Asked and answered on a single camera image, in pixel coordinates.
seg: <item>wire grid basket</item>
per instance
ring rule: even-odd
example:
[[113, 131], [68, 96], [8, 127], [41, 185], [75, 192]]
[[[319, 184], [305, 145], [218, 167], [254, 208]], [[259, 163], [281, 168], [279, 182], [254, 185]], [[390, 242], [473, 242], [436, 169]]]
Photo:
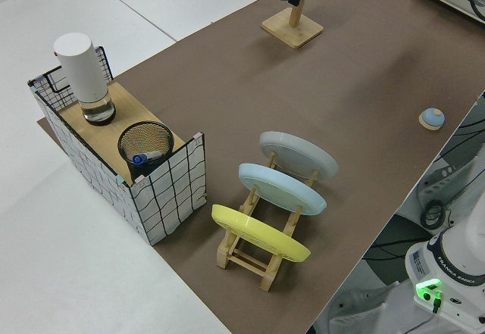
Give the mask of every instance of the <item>wire grid basket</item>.
[[[113, 79], [103, 47], [95, 49], [106, 82]], [[145, 179], [129, 186], [59, 114], [77, 102], [61, 67], [28, 82], [62, 148], [91, 186], [150, 245], [171, 234], [206, 202], [205, 139], [196, 133]]]

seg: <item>wooden base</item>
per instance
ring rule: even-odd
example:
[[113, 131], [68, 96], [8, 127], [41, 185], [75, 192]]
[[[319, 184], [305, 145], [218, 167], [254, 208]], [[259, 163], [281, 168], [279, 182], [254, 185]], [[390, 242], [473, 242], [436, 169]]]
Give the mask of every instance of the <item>wooden base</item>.
[[[152, 112], [117, 82], [108, 85], [109, 95], [116, 107], [116, 116], [107, 126], [93, 126], [83, 116], [79, 103], [60, 110], [59, 114], [83, 137], [104, 161], [131, 185], [130, 171], [117, 148], [121, 133], [132, 124], [142, 120], [161, 122]], [[184, 142], [174, 133], [174, 151]]]
[[302, 15], [295, 27], [289, 25], [292, 8], [286, 8], [263, 21], [261, 27], [276, 36], [292, 48], [300, 48], [314, 37], [321, 34], [324, 28]]
[[[271, 153], [270, 160], [268, 163], [268, 167], [274, 169], [276, 167], [274, 163], [274, 159], [276, 154], [273, 152]], [[314, 172], [313, 176], [308, 179], [305, 184], [307, 186], [312, 186], [313, 182], [317, 178], [317, 171]], [[256, 205], [259, 201], [259, 196], [256, 195], [256, 188], [252, 188], [251, 192], [249, 192], [248, 197], [239, 207], [239, 211], [251, 217], [252, 212], [256, 208]], [[286, 222], [285, 228], [283, 233], [287, 236], [291, 237], [293, 232], [295, 231], [296, 224], [298, 223], [298, 219], [302, 209], [299, 208], [296, 212], [293, 212], [289, 215], [288, 221]], [[249, 254], [240, 251], [237, 248], [239, 243], [240, 237], [236, 234], [226, 230], [226, 234], [219, 244], [217, 248], [217, 265], [220, 268], [226, 268], [229, 261], [238, 264], [247, 270], [256, 273], [257, 275], [261, 276], [261, 283], [259, 288], [265, 290], [266, 292], [269, 291], [271, 285], [273, 284], [274, 279], [280, 269], [281, 262], [283, 261], [283, 257], [273, 254], [271, 256], [270, 262], [265, 264], [257, 260], [256, 258], [250, 256]]]

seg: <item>wooden block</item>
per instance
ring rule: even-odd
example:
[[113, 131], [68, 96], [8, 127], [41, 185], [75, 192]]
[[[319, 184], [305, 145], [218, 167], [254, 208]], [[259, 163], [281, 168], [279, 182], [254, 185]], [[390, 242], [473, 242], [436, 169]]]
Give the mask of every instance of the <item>wooden block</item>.
[[300, 48], [320, 35], [324, 28], [304, 15], [301, 16], [297, 26], [291, 27], [289, 25], [291, 11], [292, 8], [286, 8], [278, 12], [263, 21], [261, 27], [292, 48]]
[[[161, 121], [120, 84], [114, 82], [108, 88], [111, 100], [116, 107], [116, 116], [107, 126], [93, 126], [88, 123], [77, 102], [60, 110], [59, 114], [114, 171], [125, 179], [128, 185], [131, 185], [133, 182], [127, 163], [118, 153], [118, 139], [128, 126], [136, 122]], [[182, 139], [174, 133], [174, 151], [183, 145]]]

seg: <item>mesh pencil holder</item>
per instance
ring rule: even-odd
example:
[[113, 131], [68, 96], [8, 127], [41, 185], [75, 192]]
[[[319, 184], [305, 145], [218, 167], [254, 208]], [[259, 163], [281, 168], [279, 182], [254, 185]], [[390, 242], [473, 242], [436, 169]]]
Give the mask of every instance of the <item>mesh pencil holder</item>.
[[174, 135], [162, 123], [143, 121], [132, 124], [121, 133], [118, 151], [127, 162], [133, 181], [148, 176], [163, 164], [174, 148]]

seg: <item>brown mat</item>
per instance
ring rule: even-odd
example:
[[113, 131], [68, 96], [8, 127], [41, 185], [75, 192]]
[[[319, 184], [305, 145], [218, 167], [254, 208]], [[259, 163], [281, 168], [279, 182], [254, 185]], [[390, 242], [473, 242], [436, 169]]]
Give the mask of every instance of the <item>brown mat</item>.
[[[308, 0], [324, 32], [299, 50], [260, 27], [285, 7], [260, 0], [116, 78], [182, 139], [206, 135], [208, 203], [155, 249], [234, 333], [304, 333], [485, 86], [483, 27], [433, 0]], [[429, 107], [446, 114], [436, 133], [418, 122]], [[238, 166], [265, 163], [268, 130], [326, 149], [340, 172], [314, 185], [327, 210], [296, 227], [311, 256], [283, 262], [266, 293], [216, 266], [210, 213], [243, 202]], [[287, 218], [263, 201], [255, 217]]]

